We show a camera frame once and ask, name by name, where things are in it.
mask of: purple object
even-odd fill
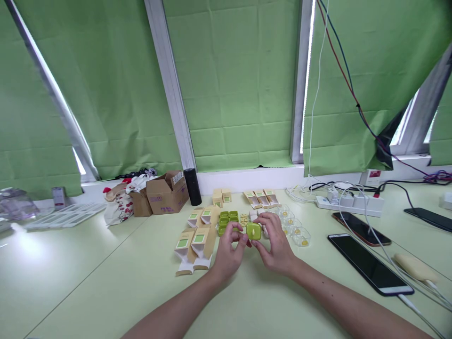
[[[7,213],[9,220],[23,220],[39,213],[27,192],[12,187],[0,190],[0,206]]]

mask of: phone screen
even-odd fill
[[[342,253],[342,255],[360,272],[367,280],[378,289],[405,286],[412,290],[403,280],[395,275],[381,261],[374,257],[368,250],[361,246],[348,234],[330,235],[329,240]]]
[[[415,208],[414,210],[406,209],[404,211],[414,215],[415,217],[420,217],[422,220],[428,222],[429,224],[432,224],[433,226],[452,232],[452,219],[443,217],[439,214],[419,207]]]
[[[339,219],[342,220],[340,213],[333,213],[333,215]],[[361,238],[363,238],[365,241],[370,242],[371,244],[378,245],[378,240],[374,237],[372,230],[370,229],[369,225],[367,225],[365,222],[361,221],[357,217],[355,217],[353,214],[349,212],[342,212],[342,215],[344,216],[345,221],[347,222],[347,225]],[[380,239],[382,244],[387,244],[391,242],[391,240],[387,237],[385,237],[383,234],[375,230],[375,234]]]

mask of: white phone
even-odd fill
[[[361,276],[382,296],[413,294],[414,290],[349,234],[328,239]]]

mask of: green curtain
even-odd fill
[[[16,0],[102,179],[182,168],[143,0]]]
[[[446,0],[343,0],[330,1],[329,14],[347,57],[356,97],[370,127],[379,134],[408,104],[451,42],[451,8]],[[334,33],[328,30],[342,62]],[[316,6],[304,121],[306,165],[323,32]],[[328,37],[313,120],[313,175],[384,169],[375,159],[375,139],[359,117]]]
[[[436,111],[430,137],[432,166],[452,165],[452,76]]]
[[[55,104],[5,5],[0,1],[0,189],[34,200],[63,186],[81,194],[72,145]]]
[[[200,172],[291,166],[299,0],[163,0]]]

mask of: black cylinder speaker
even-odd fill
[[[201,204],[201,193],[199,192],[198,178],[195,169],[184,170],[185,182],[187,183],[188,195],[192,206]]]

